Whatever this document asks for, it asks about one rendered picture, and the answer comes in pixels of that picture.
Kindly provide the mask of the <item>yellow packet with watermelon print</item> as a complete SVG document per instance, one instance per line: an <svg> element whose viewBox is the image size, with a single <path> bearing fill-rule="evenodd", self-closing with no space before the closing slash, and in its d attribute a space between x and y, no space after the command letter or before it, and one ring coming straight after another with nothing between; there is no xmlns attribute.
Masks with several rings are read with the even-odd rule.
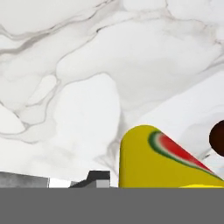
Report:
<svg viewBox="0 0 224 224"><path fill-rule="evenodd" d="M121 188L224 188L224 179L161 130L139 125L125 133L120 147Z"/></svg>

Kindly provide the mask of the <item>dark brown round thing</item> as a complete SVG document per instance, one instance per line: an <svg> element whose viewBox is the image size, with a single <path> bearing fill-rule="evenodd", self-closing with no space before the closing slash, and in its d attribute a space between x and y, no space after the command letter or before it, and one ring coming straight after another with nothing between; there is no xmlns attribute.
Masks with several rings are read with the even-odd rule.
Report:
<svg viewBox="0 0 224 224"><path fill-rule="evenodd" d="M224 120L216 123L211 129L209 143L216 153L224 157Z"/></svg>

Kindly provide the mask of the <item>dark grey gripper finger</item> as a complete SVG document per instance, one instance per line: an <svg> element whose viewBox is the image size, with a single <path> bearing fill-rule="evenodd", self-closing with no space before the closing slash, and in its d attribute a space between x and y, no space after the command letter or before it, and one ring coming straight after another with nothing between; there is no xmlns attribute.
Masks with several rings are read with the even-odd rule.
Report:
<svg viewBox="0 0 224 224"><path fill-rule="evenodd" d="M110 171L90 171L81 182L72 183L70 188L110 188Z"/></svg>

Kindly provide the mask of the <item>grey flat slab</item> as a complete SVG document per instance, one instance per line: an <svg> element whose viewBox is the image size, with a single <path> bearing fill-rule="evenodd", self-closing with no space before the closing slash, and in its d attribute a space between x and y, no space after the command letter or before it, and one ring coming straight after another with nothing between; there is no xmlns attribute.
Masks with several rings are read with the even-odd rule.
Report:
<svg viewBox="0 0 224 224"><path fill-rule="evenodd" d="M1 172L0 188L47 188L48 178Z"/></svg>

